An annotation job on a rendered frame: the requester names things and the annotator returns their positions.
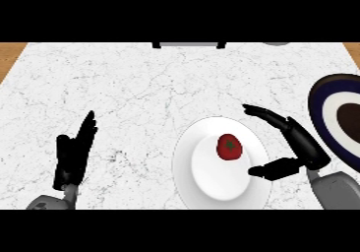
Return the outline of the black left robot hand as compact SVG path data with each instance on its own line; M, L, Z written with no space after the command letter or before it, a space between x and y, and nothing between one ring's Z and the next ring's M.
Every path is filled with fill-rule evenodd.
M86 167L88 153L97 133L94 111L89 111L73 138L66 135L55 137L55 170L51 188L63 191L72 184L79 185Z

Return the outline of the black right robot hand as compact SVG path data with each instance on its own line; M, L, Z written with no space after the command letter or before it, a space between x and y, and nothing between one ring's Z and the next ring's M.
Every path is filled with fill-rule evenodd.
M330 162L328 155L297 121L292 117L284 118L266 108L249 104L241 107L246 115L258 117L280 130L296 155L295 157L280 157L264 165L250 167L247 174L274 181L296 174L302 166L308 170L320 170L326 167Z

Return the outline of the dark blue ringed plate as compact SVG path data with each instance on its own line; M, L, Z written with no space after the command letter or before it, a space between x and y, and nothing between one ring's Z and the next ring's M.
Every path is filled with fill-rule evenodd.
M320 78L308 95L308 111L327 148L360 173L360 76Z

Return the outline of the white plate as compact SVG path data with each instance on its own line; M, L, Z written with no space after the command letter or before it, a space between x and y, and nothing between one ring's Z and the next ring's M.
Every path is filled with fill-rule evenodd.
M222 160L216 154L222 134L231 134L241 145L234 160ZM266 162L264 146L240 122L224 117L196 121L178 138L172 154L173 182L187 208L262 209L272 182L250 176L247 168Z

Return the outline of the grey appliance with black legs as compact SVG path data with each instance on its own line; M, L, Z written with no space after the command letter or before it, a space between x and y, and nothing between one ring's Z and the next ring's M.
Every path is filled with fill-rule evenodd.
M153 42L151 48L159 49L163 46L169 47L213 47L215 49L225 48L225 42Z

